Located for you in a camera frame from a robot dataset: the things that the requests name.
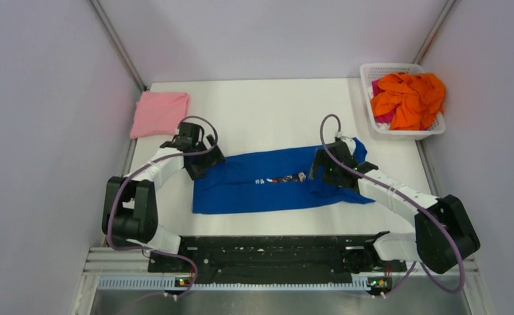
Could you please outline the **blue printed t shirt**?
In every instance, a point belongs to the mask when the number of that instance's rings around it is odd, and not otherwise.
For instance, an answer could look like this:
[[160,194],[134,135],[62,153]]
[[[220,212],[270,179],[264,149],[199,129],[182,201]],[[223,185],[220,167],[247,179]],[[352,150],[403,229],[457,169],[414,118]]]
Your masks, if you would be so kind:
[[203,215],[260,213],[322,207],[372,199],[349,188],[312,179],[320,146],[286,148],[229,156],[194,181],[192,212]]

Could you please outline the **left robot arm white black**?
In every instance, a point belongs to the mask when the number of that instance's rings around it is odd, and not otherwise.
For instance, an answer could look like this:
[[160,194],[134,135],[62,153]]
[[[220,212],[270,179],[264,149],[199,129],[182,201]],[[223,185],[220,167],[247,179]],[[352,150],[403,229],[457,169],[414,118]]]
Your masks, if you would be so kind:
[[189,254],[182,238],[159,225],[156,194],[176,173],[202,179],[212,166],[226,159],[217,144],[218,133],[205,135],[201,125],[179,123],[177,134],[160,145],[136,171],[111,177],[106,184],[102,231],[108,245],[118,251],[143,249],[165,253],[164,263],[173,271],[186,268]]

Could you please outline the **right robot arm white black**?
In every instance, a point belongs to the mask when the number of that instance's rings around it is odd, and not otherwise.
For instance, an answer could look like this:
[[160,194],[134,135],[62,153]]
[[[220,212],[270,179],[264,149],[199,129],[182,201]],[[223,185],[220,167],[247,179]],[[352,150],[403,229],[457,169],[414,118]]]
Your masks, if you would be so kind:
[[358,163],[340,138],[317,149],[309,177],[358,200],[374,201],[412,227],[412,232],[384,231],[366,241],[363,261],[371,270],[399,260],[418,262],[431,272],[444,274],[453,268],[464,270],[466,258],[480,249],[459,198],[422,193],[387,176],[377,165]]

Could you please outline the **folded pink t shirt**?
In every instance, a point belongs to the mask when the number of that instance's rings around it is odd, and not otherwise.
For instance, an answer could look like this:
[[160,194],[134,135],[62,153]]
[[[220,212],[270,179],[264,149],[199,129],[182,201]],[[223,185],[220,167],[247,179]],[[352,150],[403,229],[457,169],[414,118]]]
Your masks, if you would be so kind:
[[189,106],[188,93],[143,92],[137,102],[130,139],[174,135],[179,123],[187,116]]

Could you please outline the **magenta garment in basket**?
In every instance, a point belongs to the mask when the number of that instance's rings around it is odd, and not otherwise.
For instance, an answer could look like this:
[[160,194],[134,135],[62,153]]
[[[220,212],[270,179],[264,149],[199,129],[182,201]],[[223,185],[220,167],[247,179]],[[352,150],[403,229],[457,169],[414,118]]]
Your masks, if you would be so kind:
[[[373,97],[379,95],[383,92],[382,89],[378,86],[379,80],[372,81],[372,95]],[[375,121],[377,123],[391,123],[394,117],[395,111],[391,110],[390,112],[387,112],[383,115],[375,115]]]

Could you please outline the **white plastic laundry basket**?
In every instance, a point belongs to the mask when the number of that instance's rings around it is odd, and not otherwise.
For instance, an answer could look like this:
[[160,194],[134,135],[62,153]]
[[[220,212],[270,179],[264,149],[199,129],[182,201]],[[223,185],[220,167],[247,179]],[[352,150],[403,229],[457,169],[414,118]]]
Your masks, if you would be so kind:
[[441,135],[446,131],[446,124],[442,113],[438,113],[434,122],[426,130],[390,130],[389,124],[382,124],[375,120],[371,99],[374,95],[373,82],[388,74],[422,74],[425,69],[419,64],[407,63],[367,63],[360,66],[360,80],[366,103],[366,117],[371,135],[376,140],[423,140],[429,136]]

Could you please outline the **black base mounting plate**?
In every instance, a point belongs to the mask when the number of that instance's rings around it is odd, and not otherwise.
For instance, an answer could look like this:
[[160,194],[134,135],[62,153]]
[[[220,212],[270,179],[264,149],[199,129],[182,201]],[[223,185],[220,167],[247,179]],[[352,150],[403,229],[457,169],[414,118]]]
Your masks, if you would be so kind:
[[405,272],[383,262],[373,235],[183,236],[179,257],[152,254],[151,273],[196,271],[196,284],[348,284],[362,272]]

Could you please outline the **orange t shirt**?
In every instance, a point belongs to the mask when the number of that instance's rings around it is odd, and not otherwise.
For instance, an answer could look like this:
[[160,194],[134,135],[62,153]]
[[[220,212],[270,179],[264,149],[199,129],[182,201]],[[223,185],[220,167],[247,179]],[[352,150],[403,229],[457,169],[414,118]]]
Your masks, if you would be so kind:
[[371,100],[374,118],[394,110],[390,130],[426,130],[444,112],[446,86],[433,73],[391,73],[378,86],[383,92]]

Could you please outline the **aluminium frame rail front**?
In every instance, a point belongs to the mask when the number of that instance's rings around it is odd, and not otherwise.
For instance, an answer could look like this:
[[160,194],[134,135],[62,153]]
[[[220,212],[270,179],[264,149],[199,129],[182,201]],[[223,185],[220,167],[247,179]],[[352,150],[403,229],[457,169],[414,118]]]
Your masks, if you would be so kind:
[[405,272],[362,272],[353,275],[350,283],[338,284],[272,284],[251,285],[230,284],[196,284],[196,271],[189,273],[165,272],[151,273],[148,263],[152,251],[114,251],[110,247],[90,249],[83,273],[86,276],[98,276],[101,289],[156,289],[181,293],[187,289],[193,291],[357,291],[379,295],[395,287],[398,279],[405,274],[411,278],[424,278],[426,270],[421,266],[412,267],[405,262]]

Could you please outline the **left corner frame post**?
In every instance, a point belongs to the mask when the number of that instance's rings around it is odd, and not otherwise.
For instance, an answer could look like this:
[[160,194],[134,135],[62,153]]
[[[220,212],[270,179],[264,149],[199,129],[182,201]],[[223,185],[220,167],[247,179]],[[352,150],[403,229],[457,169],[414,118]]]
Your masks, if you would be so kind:
[[104,7],[102,6],[101,1],[99,0],[86,0],[87,4],[90,6],[93,11],[96,19],[98,20],[102,31],[105,33],[106,37],[109,40],[110,45],[113,50],[116,52],[119,61],[124,67],[127,75],[133,81],[137,89],[141,92],[147,90],[147,85],[142,80],[139,71],[134,65],[132,58],[130,57],[125,45],[120,39],[115,27],[113,26],[110,17],[106,13]]

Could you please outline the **corner frame post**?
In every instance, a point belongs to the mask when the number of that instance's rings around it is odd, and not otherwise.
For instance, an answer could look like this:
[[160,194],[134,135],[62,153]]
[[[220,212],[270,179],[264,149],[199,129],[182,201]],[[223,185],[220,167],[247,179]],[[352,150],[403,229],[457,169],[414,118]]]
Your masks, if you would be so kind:
[[441,29],[443,28],[444,24],[446,23],[449,16],[452,14],[452,11],[455,9],[455,7],[460,3],[460,0],[447,0],[438,15],[437,19],[435,20],[435,23],[433,24],[433,27],[427,34],[427,37],[423,41],[422,46],[420,47],[419,51],[417,52],[413,63],[414,64],[421,64],[425,57],[427,56],[430,48],[433,46],[434,42],[437,39],[437,36]]
[[137,89],[141,92],[147,90],[147,85],[142,80],[139,71],[134,65],[132,58],[130,57],[125,45],[120,39],[115,27],[113,26],[110,17],[106,13],[104,7],[102,6],[101,1],[99,0],[86,0],[87,4],[90,6],[93,11],[96,19],[98,20],[102,31],[105,33],[106,37],[109,40],[110,45],[113,50],[116,52],[119,61],[124,67],[127,75],[133,81]]

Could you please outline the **right corner frame post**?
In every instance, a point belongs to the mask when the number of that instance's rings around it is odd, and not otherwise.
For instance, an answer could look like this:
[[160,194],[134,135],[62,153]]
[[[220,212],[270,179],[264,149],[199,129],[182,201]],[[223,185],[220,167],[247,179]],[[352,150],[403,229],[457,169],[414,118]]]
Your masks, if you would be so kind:
[[455,7],[460,3],[460,0],[447,0],[438,15],[437,19],[435,20],[435,23],[433,24],[433,27],[427,34],[427,37],[423,41],[422,46],[420,47],[419,51],[417,52],[413,63],[414,64],[421,64],[425,57],[427,56],[430,48],[433,46],[434,42],[437,39],[437,36],[441,29],[443,28],[444,24],[446,23],[449,16],[452,14],[452,11],[455,9]]

